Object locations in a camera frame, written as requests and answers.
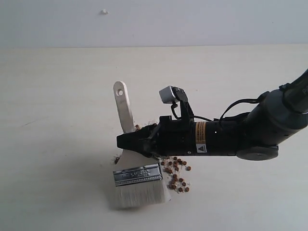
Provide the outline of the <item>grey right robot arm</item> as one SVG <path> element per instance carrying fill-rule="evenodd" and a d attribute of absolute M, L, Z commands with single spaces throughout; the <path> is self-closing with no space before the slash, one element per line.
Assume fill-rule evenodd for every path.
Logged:
<path fill-rule="evenodd" d="M 308 125 L 307 73 L 256 99 L 242 99 L 255 105 L 250 112 L 212 120 L 193 114 L 181 88 L 168 86 L 159 94 L 171 109 L 179 107 L 181 115 L 161 116 L 156 125 L 119 135 L 119 148 L 145 157 L 236 156 L 262 161 L 276 158 L 279 144 Z"/>

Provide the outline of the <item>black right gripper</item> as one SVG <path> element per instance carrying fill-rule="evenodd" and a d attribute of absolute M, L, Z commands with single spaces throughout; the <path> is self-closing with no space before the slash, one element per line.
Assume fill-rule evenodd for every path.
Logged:
<path fill-rule="evenodd" d="M 173 120 L 166 115 L 144 128 L 146 131 L 118 135 L 117 147 L 146 157 L 196 156 L 193 118 Z"/>

